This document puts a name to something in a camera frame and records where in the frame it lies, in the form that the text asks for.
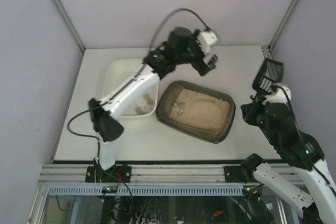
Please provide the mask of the black slotted litter scoop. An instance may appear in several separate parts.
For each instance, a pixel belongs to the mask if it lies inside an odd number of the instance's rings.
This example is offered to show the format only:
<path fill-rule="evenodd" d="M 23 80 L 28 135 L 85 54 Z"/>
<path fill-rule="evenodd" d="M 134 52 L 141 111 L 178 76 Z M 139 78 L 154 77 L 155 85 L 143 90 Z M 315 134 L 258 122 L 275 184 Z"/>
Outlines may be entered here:
<path fill-rule="evenodd" d="M 260 95 L 272 93 L 272 86 L 280 83 L 284 75 L 284 64 L 273 59 L 265 58 L 256 77 L 252 88 Z"/>

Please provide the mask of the dark translucent litter box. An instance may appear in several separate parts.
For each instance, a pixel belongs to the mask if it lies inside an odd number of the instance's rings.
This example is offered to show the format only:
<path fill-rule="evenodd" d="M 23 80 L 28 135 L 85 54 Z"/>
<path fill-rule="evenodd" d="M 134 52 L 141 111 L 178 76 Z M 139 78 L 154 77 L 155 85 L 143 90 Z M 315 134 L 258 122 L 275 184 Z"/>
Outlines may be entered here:
<path fill-rule="evenodd" d="M 184 102 L 186 107 L 179 108 Z M 225 93 L 183 80 L 172 82 L 163 92 L 156 118 L 174 130 L 212 144 L 222 142 L 234 121 L 236 104 Z"/>

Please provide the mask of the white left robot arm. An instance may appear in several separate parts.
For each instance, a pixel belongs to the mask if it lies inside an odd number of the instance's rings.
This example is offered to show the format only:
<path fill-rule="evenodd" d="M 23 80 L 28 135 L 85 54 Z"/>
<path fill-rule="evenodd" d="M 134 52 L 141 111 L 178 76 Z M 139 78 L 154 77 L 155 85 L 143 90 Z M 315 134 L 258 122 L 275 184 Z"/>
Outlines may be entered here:
<path fill-rule="evenodd" d="M 123 84 L 100 100 L 92 98 L 89 101 L 93 129 L 100 136 L 95 161 L 102 170 L 111 169 L 116 164 L 115 142 L 124 132 L 118 120 L 128 106 L 174 72 L 178 65 L 190 64 L 200 76 L 215 69 L 218 57 L 210 51 L 217 42 L 218 37 L 209 28 L 190 31 L 176 27 L 166 41 L 149 51 L 139 69 Z"/>

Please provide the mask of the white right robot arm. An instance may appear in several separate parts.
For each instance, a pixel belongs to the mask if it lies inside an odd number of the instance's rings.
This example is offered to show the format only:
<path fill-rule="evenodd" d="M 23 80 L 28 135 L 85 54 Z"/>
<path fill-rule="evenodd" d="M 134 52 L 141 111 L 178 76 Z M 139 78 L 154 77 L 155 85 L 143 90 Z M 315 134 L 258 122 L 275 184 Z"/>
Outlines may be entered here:
<path fill-rule="evenodd" d="M 294 208 L 304 223 L 335 223 L 335 182 L 317 140 L 299 130 L 291 92 L 281 83 L 253 85 L 252 103 L 241 106 L 243 120 L 258 127 L 281 159 L 302 179 L 307 192 L 284 179 L 259 155 L 241 162 L 245 182 L 255 179 Z"/>

